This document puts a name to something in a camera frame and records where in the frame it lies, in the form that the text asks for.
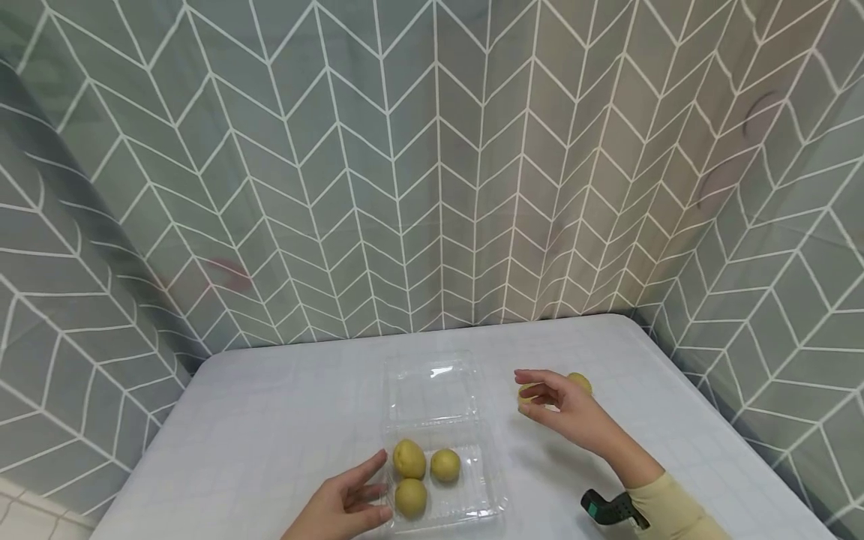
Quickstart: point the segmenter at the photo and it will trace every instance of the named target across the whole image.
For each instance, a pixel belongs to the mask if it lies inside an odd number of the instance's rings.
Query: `shower curtain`
[[[857,81],[861,13],[856,0],[5,4],[0,421],[44,425],[0,424],[39,433],[0,452],[0,474],[99,515],[189,375],[249,346],[614,312],[722,388],[686,355],[725,334],[682,342],[696,313],[679,287],[696,264],[704,281],[727,263],[706,232],[751,196],[742,176],[785,156],[790,124],[820,121],[781,112],[810,110],[810,71],[824,65],[838,91]],[[25,467],[55,447],[86,464],[69,479],[99,467],[76,497]]]

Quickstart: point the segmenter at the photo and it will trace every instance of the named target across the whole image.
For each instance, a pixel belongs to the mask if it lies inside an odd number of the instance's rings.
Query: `hand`
[[[349,540],[390,521],[390,508],[369,504],[387,491],[387,485],[366,484],[386,462],[382,449],[355,468],[324,480],[282,540]]]
[[[548,370],[516,370],[518,384],[536,383],[519,392],[534,397],[519,412],[564,435],[606,460],[624,487],[647,486],[665,473],[663,467],[594,401],[581,385]],[[560,412],[546,409],[555,405]]]
[[[549,370],[516,370],[517,384],[535,383],[519,392],[534,397],[521,403],[519,411],[590,452],[604,457],[611,445],[624,433],[621,427],[581,387],[570,379]],[[560,412],[546,409],[555,405]]]

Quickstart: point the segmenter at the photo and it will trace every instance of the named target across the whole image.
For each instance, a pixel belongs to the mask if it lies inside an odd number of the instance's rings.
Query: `table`
[[[517,413],[512,370],[536,367],[585,374],[734,538],[834,538],[635,323],[603,314],[217,354],[92,540],[277,540],[322,480],[382,446],[382,359],[463,349],[508,497],[499,526],[471,537],[635,538],[626,524],[599,529],[579,506],[590,487],[621,491],[611,469]]]

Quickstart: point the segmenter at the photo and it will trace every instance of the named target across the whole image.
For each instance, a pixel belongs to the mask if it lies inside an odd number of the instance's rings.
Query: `chevron pattern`
[[[735,3],[85,4],[16,70],[217,353],[631,310]]]
[[[0,140],[0,473],[32,504],[98,518],[189,375],[28,158]]]
[[[838,537],[862,538],[864,10],[848,1],[802,8],[756,19],[750,43],[739,44],[746,62],[736,62],[746,69],[730,71],[723,54],[715,74],[708,68],[723,91],[697,100],[699,125],[688,139],[720,136],[698,155],[682,138],[673,159],[702,164],[704,175],[735,153],[729,171],[746,172],[740,182],[708,178],[702,194],[664,186],[669,200],[722,209],[714,219],[681,205],[673,226],[649,212],[667,244],[654,272],[668,264],[677,276],[652,276],[638,315]],[[766,51],[783,58],[770,74],[761,71]],[[703,114],[724,101],[734,111],[769,88],[782,92],[756,112],[750,125],[765,118],[766,135],[749,148],[724,141],[745,127],[734,117]]]

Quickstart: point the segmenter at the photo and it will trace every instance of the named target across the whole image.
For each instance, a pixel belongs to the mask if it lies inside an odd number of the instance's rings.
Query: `plastic clamshell container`
[[[392,458],[387,460],[384,481],[386,503],[393,509],[392,532],[479,525],[499,516],[507,503],[503,471],[492,431],[479,410],[480,374],[471,353],[390,357],[384,362],[384,386],[384,447],[392,457],[399,441],[411,439],[426,456],[426,511],[415,519],[396,510],[396,486],[403,478]],[[454,450],[461,460],[454,482],[439,482],[429,470],[432,454],[443,448]]]

